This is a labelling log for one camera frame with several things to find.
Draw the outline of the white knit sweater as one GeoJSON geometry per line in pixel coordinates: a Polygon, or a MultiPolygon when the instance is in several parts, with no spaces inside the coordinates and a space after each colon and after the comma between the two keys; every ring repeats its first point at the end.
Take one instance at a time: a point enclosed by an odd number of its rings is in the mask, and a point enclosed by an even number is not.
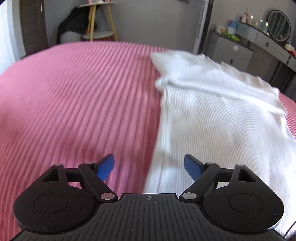
{"type": "Polygon", "coordinates": [[[277,231],[295,235],[295,137],[279,91],[259,77],[183,51],[154,52],[161,116],[146,193],[181,194],[184,156],[223,168],[245,164],[283,201],[277,231]]]}

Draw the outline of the pink ribbed bedspread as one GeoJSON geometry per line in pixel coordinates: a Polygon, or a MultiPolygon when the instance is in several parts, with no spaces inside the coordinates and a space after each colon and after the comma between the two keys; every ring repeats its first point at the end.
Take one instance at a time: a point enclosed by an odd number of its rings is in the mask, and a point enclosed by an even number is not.
{"type": "Polygon", "coordinates": [[[1,75],[1,240],[295,239],[276,230],[280,222],[270,230],[223,230],[198,204],[182,201],[182,193],[144,191],[161,116],[154,52],[167,51],[120,42],[64,44],[1,75]],[[77,168],[108,154],[114,168],[105,184],[117,201],[68,232],[19,227],[16,199],[51,166],[77,168]]]}

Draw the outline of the grey vanity desk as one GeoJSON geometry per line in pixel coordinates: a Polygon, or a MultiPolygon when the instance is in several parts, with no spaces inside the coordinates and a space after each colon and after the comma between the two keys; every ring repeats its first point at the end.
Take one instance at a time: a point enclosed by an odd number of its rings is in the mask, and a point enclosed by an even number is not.
{"type": "Polygon", "coordinates": [[[286,93],[295,80],[295,57],[251,25],[239,22],[236,34],[254,50],[247,71],[286,93]]]}

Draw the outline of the grey drawer cabinet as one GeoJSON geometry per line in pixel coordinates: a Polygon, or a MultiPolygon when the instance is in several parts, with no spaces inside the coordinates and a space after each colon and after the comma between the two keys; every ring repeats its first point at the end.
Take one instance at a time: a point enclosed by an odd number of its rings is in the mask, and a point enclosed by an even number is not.
{"type": "Polygon", "coordinates": [[[205,55],[217,63],[224,62],[240,71],[247,71],[253,50],[244,44],[223,37],[211,30],[205,55]]]}

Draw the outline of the green item on cabinet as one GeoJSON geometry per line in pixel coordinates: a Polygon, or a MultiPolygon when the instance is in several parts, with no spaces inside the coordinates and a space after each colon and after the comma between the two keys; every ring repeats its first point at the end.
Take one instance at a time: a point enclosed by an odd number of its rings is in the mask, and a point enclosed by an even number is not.
{"type": "Polygon", "coordinates": [[[231,40],[234,40],[236,42],[240,42],[240,39],[238,37],[236,37],[234,35],[231,35],[231,34],[229,34],[227,32],[222,32],[222,35],[229,38],[229,39],[231,39],[231,40]]]}

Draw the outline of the small white box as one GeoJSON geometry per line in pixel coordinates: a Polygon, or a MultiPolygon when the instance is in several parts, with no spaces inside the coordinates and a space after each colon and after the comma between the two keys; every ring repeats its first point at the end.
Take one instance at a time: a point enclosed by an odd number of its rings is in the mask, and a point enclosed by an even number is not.
{"type": "Polygon", "coordinates": [[[226,30],[227,30],[227,29],[226,29],[225,27],[222,27],[222,26],[220,26],[220,25],[216,25],[215,31],[216,31],[217,33],[225,33],[226,30]]]}

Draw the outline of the blue tissue box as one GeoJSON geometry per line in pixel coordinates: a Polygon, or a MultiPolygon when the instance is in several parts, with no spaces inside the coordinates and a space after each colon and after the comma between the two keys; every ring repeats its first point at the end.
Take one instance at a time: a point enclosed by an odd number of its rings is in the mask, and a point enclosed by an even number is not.
{"type": "Polygon", "coordinates": [[[230,20],[226,32],[234,36],[236,34],[237,26],[238,22],[230,20]]]}

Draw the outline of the round vanity mirror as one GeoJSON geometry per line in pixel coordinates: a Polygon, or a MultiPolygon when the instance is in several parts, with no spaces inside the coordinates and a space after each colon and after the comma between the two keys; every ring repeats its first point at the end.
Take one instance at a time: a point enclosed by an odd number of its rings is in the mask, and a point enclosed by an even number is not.
{"type": "Polygon", "coordinates": [[[268,32],[278,42],[286,42],[291,34],[288,17],[280,10],[272,10],[267,16],[268,32]]]}

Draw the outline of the round wooden side table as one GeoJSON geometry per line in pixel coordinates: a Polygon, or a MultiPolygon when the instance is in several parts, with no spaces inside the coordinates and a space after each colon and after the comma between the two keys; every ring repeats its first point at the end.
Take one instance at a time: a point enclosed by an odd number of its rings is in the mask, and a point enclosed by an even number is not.
{"type": "Polygon", "coordinates": [[[85,41],[113,40],[118,41],[111,6],[116,1],[88,1],[78,5],[77,8],[89,8],[88,27],[82,36],[85,41]]]}

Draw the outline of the black garment on table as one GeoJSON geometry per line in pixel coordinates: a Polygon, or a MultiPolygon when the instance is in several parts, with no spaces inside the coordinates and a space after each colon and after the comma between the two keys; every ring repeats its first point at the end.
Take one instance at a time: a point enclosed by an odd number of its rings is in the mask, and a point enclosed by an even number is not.
{"type": "Polygon", "coordinates": [[[75,7],[69,16],[63,20],[57,30],[56,44],[79,42],[89,25],[90,8],[75,7]]]}

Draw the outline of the dark wooden door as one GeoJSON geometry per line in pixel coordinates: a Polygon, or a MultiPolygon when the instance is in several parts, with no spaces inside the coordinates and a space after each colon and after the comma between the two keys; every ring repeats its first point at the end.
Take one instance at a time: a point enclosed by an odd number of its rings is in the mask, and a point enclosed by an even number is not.
{"type": "Polygon", "coordinates": [[[26,56],[49,47],[43,0],[20,0],[20,24],[26,56]]]}

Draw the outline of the white standing air conditioner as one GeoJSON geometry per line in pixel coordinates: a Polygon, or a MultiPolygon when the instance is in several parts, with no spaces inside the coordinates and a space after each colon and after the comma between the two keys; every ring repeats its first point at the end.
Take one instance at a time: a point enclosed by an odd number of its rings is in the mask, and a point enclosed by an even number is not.
{"type": "Polygon", "coordinates": [[[198,1],[197,32],[193,45],[193,54],[198,55],[203,52],[208,29],[210,26],[213,5],[213,0],[198,1]]]}

